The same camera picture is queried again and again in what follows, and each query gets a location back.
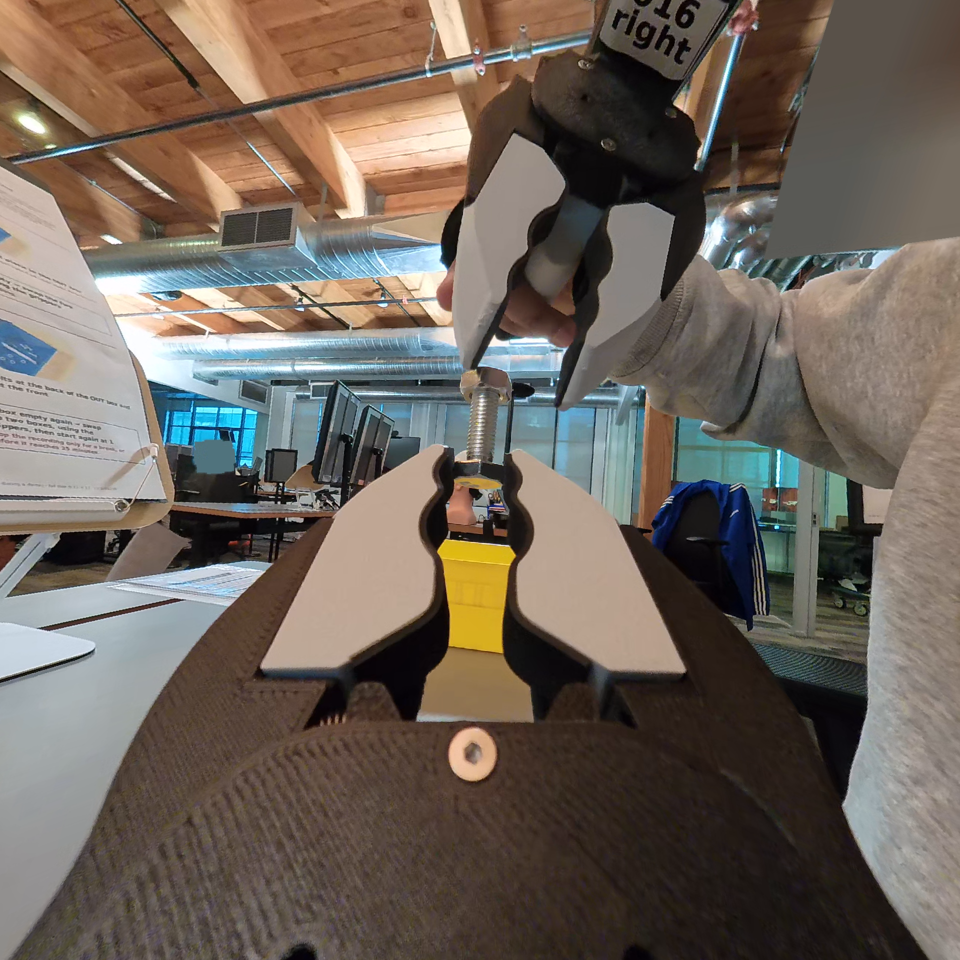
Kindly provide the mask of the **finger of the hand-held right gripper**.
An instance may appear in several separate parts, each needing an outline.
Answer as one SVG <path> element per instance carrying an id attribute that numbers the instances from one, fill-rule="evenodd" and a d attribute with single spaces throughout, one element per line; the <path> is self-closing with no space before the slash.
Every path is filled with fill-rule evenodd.
<path id="1" fill-rule="evenodd" d="M 512 272 L 531 249 L 534 224 L 558 207 L 565 190 L 564 176 L 545 149 L 515 132 L 464 207 L 452 290 L 464 370 L 480 365 L 509 298 Z"/>
<path id="2" fill-rule="evenodd" d="M 675 218 L 648 202 L 611 207 L 582 257 L 577 334 L 562 361 L 556 406 L 579 405 L 609 375 L 662 304 Z"/>

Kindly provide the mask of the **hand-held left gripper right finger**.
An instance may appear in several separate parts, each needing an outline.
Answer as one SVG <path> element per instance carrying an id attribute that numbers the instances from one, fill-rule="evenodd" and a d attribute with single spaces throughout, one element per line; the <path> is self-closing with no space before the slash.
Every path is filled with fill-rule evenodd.
<path id="1" fill-rule="evenodd" d="M 536 457 L 505 458 L 508 607 L 518 625 L 585 666 L 594 682 L 677 681 L 680 652 L 615 517 Z"/>

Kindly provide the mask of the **steel hex nut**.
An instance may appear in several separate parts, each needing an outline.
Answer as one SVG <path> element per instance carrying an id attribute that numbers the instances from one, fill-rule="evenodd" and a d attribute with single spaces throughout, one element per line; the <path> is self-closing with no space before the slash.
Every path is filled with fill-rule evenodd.
<path id="1" fill-rule="evenodd" d="M 512 397 L 509 374 L 498 367 L 478 366 L 465 370 L 460 381 L 460 391 L 467 402 L 472 402 L 478 391 L 493 391 L 498 403 L 507 403 Z"/>

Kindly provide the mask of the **steel threaded bolt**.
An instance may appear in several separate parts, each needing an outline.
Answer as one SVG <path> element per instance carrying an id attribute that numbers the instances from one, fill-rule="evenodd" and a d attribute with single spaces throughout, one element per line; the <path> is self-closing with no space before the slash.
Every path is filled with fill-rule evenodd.
<path id="1" fill-rule="evenodd" d="M 465 459 L 453 464 L 456 485 L 478 490 L 502 486 L 505 467 L 495 462 L 500 401 L 496 389 L 481 387 L 472 393 Z"/>

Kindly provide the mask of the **shiny metal duct elbow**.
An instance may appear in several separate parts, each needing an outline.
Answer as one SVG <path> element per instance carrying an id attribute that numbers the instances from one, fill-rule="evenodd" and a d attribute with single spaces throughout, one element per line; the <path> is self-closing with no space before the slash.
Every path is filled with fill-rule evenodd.
<path id="1" fill-rule="evenodd" d="M 700 257 L 717 270 L 748 269 L 762 260 L 778 198 L 778 188 L 707 196 Z"/>

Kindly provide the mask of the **person's right forearm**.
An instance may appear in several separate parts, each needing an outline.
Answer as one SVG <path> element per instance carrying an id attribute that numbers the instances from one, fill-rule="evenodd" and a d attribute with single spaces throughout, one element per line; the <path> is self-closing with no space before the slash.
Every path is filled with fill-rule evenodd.
<path id="1" fill-rule="evenodd" d="M 959 243 L 790 292 L 696 256 L 612 379 L 718 440 L 893 491 L 844 810 L 928 958 L 959 956 Z"/>

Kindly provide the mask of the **grey desk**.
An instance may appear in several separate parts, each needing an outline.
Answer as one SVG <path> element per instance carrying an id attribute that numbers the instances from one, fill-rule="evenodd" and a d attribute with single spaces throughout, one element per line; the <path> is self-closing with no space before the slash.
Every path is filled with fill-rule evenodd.
<path id="1" fill-rule="evenodd" d="M 394 720 L 268 653 L 331 613 L 292 551 L 226 606 L 126 591 L 92 653 L 2 690 L 2 958 L 532 956 L 524 841 L 537 735 Z"/>

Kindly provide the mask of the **person's right hand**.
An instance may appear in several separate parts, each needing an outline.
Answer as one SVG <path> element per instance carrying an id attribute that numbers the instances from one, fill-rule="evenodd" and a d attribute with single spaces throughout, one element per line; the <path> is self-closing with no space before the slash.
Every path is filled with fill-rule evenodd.
<path id="1" fill-rule="evenodd" d="M 552 297 L 542 296 L 530 286 L 525 272 L 518 274 L 517 283 L 500 318 L 498 332 L 513 337 L 541 337 L 558 348 L 567 348 L 576 335 L 573 318 L 573 278 Z"/>

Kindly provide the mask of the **yellow plastic bin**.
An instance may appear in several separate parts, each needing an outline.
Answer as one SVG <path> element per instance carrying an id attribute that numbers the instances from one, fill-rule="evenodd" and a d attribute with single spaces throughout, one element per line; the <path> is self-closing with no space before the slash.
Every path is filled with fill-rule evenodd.
<path id="1" fill-rule="evenodd" d="M 501 655 L 514 552 L 506 544 L 447 539 L 438 549 L 449 607 L 449 645 Z"/>

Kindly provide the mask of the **vertical metal conduit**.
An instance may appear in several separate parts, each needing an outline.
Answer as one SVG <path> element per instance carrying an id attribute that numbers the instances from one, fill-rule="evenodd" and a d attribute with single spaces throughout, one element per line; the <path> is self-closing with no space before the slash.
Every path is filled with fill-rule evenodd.
<path id="1" fill-rule="evenodd" d="M 706 110 L 702 126 L 701 146 L 697 157 L 696 169 L 706 170 L 719 122 L 723 113 L 731 82 L 738 65 L 740 54 L 746 40 L 744 33 L 725 34 L 711 48 L 710 56 L 703 62 L 706 68 L 700 88 L 698 109 Z"/>

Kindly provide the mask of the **long wooden office table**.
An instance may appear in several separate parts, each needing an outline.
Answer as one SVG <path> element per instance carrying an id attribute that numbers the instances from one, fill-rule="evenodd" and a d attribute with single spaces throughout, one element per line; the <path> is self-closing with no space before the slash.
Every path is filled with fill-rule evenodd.
<path id="1" fill-rule="evenodd" d="M 228 520 L 323 520 L 335 517 L 336 510 L 317 509 L 298 503 L 174 502 L 171 514 Z"/>

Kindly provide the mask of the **white flat tray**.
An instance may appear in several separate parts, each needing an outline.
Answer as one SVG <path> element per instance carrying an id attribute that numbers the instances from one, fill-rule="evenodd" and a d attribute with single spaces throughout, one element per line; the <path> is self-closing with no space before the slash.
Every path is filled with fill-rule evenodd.
<path id="1" fill-rule="evenodd" d="M 1 623 L 1 682 L 78 662 L 92 655 L 92 641 L 16 623 Z"/>

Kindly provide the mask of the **printed instruction sheet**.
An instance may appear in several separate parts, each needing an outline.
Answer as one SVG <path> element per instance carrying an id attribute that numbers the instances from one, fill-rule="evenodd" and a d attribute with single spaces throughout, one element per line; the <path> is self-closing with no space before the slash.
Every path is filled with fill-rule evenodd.
<path id="1" fill-rule="evenodd" d="M 1 173 L 1 494 L 163 502 L 138 367 L 53 195 Z"/>

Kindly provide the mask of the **wooden post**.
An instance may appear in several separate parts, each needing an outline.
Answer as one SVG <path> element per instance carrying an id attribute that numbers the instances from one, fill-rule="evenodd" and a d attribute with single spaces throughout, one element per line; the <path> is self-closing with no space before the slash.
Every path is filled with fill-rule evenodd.
<path id="1" fill-rule="evenodd" d="M 636 526 L 652 527 L 652 522 L 671 493 L 677 418 L 656 409 L 650 394 L 645 396 L 644 426 L 640 462 Z"/>

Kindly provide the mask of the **ventilation duct with grille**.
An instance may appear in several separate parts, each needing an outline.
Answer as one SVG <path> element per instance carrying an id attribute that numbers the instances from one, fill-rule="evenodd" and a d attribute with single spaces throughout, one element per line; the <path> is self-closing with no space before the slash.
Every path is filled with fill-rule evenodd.
<path id="1" fill-rule="evenodd" d="M 438 272 L 449 213 L 315 220 L 298 202 L 221 214 L 219 231 L 86 250 L 103 294 L 156 294 Z"/>

